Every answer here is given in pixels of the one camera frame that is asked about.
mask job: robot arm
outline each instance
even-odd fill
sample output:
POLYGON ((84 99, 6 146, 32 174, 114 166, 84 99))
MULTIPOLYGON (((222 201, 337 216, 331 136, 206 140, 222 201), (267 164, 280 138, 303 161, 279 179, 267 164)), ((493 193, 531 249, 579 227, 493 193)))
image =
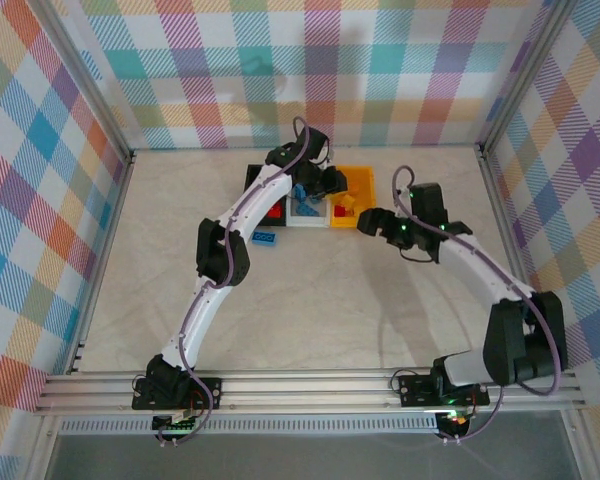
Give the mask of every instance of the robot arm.
POLYGON ((462 222, 449 222, 438 184, 410 186, 399 193, 398 199, 402 205, 407 199, 411 201, 411 217, 401 210, 396 214, 374 208, 360 215, 358 230, 371 236, 380 230, 387 243, 400 250, 417 246, 427 252, 434 262, 461 279, 490 312, 482 349, 434 361, 431 381, 438 396, 468 385, 495 382, 506 386, 554 373, 549 342, 543 329, 537 328, 538 319, 528 307, 529 301, 548 324, 564 369, 566 341, 558 297, 552 292, 537 293, 509 275, 499 275, 497 272, 503 269, 483 252, 473 232, 462 222), (438 233, 424 228, 423 223, 435 226, 438 233), (533 329, 526 335, 525 323, 533 329))
POLYGON ((195 366, 202 340, 223 300, 249 271, 246 241, 258 223, 296 184, 314 197, 346 191, 342 172, 311 161, 319 157, 327 140, 318 130, 305 127, 295 142, 269 152, 258 177, 229 210, 215 221, 206 218, 200 223, 198 280, 191 306, 182 327, 147 365, 145 378, 135 382, 132 408, 189 408, 195 386, 187 370, 195 366))
MULTIPOLYGON (((190 321, 184 332, 183 343, 185 356, 189 365, 196 364, 200 345, 218 308, 231 290, 233 290, 234 285, 240 283, 249 270, 249 258, 244 246, 244 239, 251 237, 258 223, 267 214, 269 209, 281 197, 287 195, 293 187, 291 175, 283 174, 269 182, 266 187, 257 189, 258 185, 262 185, 268 178, 274 177, 280 170, 281 168, 275 165, 265 165, 262 167, 260 174, 251 186, 216 222, 205 219, 200 224, 197 250, 198 272, 200 276, 196 281, 196 288, 192 299, 195 299, 201 290, 203 292, 198 302, 196 302, 194 309, 189 313, 190 321), (216 265, 219 262, 214 261, 209 246, 212 242, 222 238, 229 218, 233 216, 236 207, 243 202, 244 206, 240 209, 239 215, 235 217, 231 231, 231 234, 235 238, 234 245, 232 245, 234 247, 232 250, 235 280, 224 288, 210 288, 208 286, 209 283, 220 283, 224 278, 222 275, 226 275, 226 272, 223 266, 216 265)), ((219 247, 217 249, 218 252, 221 255, 224 254, 224 249, 221 246, 219 247)), ((179 334, 177 332, 171 337, 167 346, 162 350, 164 361, 174 367, 184 367, 180 358, 180 352, 178 352, 179 334)))

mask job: plaid backdrop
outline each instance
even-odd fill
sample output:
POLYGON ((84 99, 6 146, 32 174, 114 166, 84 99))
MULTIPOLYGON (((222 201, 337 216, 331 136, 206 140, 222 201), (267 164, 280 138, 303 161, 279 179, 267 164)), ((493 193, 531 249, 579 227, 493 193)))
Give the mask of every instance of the plaid backdrop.
POLYGON ((25 0, 1 0, 0 480, 63 366, 122 171, 25 0))
POLYGON ((215 148, 473 143, 542 1, 54 4, 133 147, 215 148))
POLYGON ((581 0, 492 159, 533 284, 557 290, 600 441, 600 0, 581 0))

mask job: red block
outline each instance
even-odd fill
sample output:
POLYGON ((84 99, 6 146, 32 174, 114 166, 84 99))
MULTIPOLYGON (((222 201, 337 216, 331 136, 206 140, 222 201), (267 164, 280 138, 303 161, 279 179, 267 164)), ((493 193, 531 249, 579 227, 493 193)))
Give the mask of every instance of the red block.
POLYGON ((282 218, 282 206, 279 203, 276 203, 267 212, 267 217, 269 217, 269 218, 282 218))

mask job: toy block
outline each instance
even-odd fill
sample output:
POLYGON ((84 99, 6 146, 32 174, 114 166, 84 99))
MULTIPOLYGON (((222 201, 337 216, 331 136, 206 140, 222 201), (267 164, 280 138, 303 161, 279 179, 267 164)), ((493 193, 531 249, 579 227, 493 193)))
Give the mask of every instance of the toy block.
POLYGON ((304 203, 304 201, 307 198, 307 192, 304 190, 304 187, 302 185, 296 185, 295 187, 293 187, 293 196, 300 203, 304 203))
POLYGON ((306 203, 298 203, 296 213, 303 217, 319 217, 320 214, 306 203))
POLYGON ((347 210, 351 210, 353 209, 353 204, 356 203, 356 199, 353 198, 351 195, 345 195, 340 199, 340 202, 338 203, 347 210))
POLYGON ((251 243, 264 245, 265 247, 273 247, 276 244, 276 234, 256 230, 251 237, 251 243))
POLYGON ((334 217, 344 217, 347 214, 347 209, 344 208, 343 205, 336 205, 333 207, 333 216, 334 217))

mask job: white floor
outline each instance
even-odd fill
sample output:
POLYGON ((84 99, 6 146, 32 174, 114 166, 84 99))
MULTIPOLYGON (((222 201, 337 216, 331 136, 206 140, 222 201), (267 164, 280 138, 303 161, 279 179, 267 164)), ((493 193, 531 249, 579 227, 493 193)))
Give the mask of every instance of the white floor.
MULTIPOLYGON (((137 159, 81 370, 144 370, 179 328, 195 283, 196 237, 240 196, 246 166, 266 151, 143 152, 137 159)), ((502 265, 500 241, 471 148, 340 148, 335 163, 371 165, 378 206, 410 164, 441 184, 502 265)), ((205 338, 203 369, 428 366, 480 346, 488 314, 435 264, 403 261, 356 230, 282 228, 274 248, 249 244, 251 270, 205 338)))

